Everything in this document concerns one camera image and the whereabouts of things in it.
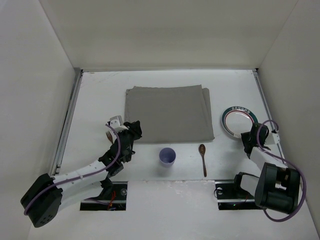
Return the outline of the brown wooden fork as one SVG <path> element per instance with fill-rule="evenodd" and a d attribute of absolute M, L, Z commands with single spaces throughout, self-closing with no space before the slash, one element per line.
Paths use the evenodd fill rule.
<path fill-rule="evenodd" d="M 111 135 L 111 133 L 109 131 L 105 132 L 107 139 L 110 141 L 111 144 L 114 143 L 113 141 L 113 136 Z"/>

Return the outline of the white plate green rim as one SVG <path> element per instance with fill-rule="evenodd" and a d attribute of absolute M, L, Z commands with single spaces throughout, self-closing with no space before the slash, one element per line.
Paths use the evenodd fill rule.
<path fill-rule="evenodd" d="M 240 139 L 242 133 L 249 132 L 254 123 L 258 123 L 256 115 L 243 106 L 231 106 L 221 115 L 221 125 L 230 136 Z"/>

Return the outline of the lilac plastic cup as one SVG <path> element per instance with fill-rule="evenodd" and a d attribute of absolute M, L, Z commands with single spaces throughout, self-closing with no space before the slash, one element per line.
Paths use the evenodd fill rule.
<path fill-rule="evenodd" d="M 166 147 L 159 152 L 159 161 L 163 167 L 171 167 L 175 163 L 175 160 L 176 152 L 172 148 Z"/>

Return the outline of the grey cloth placemat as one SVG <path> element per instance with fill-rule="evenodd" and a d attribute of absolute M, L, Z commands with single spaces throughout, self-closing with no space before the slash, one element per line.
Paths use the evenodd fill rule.
<path fill-rule="evenodd" d="M 210 142 L 215 138 L 210 91 L 201 85 L 127 89 L 124 119 L 140 121 L 141 144 Z"/>

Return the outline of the brown wooden spoon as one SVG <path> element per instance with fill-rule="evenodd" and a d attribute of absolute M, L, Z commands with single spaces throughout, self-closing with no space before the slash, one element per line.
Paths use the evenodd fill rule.
<path fill-rule="evenodd" d="M 206 168 L 206 163 L 205 163 L 205 153 L 206 153 L 206 147 L 204 144 L 200 144 L 198 151 L 201 155 L 202 158 L 202 166 L 203 166 L 203 175 L 206 178 L 207 177 L 207 168 Z"/>

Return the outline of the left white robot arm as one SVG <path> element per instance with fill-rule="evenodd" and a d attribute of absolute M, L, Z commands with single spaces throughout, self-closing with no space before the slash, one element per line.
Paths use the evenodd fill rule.
<path fill-rule="evenodd" d="M 124 164 L 135 154 L 134 142 L 142 137 L 140 121 L 120 123 L 112 118 L 107 127 L 116 139 L 109 150 L 91 164 L 75 171 L 50 176 L 40 175 L 20 200 L 24 215 L 35 228 L 40 228 L 59 211 L 86 199 L 107 196 L 112 188 L 111 178 L 121 172 Z"/>

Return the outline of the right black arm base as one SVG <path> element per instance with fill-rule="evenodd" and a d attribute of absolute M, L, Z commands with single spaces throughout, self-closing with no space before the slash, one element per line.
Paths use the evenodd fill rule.
<path fill-rule="evenodd" d="M 215 180 L 214 197 L 220 211 L 261 210 L 255 204 L 254 193 L 259 177 L 239 172 L 234 179 Z"/>

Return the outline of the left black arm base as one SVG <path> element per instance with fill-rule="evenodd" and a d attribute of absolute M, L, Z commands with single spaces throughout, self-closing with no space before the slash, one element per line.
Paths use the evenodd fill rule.
<path fill-rule="evenodd" d="M 103 190 L 98 197 L 80 203 L 80 211 L 125 211 L 127 206 L 128 182 L 115 181 L 111 189 Z"/>

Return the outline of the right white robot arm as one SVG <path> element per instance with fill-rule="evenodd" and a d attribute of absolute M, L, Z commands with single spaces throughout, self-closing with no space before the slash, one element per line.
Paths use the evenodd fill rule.
<path fill-rule="evenodd" d="M 274 123 L 270 131 L 266 123 Z M 280 142 L 279 125 L 273 120 L 253 123 L 251 130 L 241 134 L 244 152 L 260 169 L 254 190 L 254 203 L 268 219 L 281 223 L 293 218 L 303 206 L 307 181 L 292 162 L 271 153 L 268 145 Z"/>

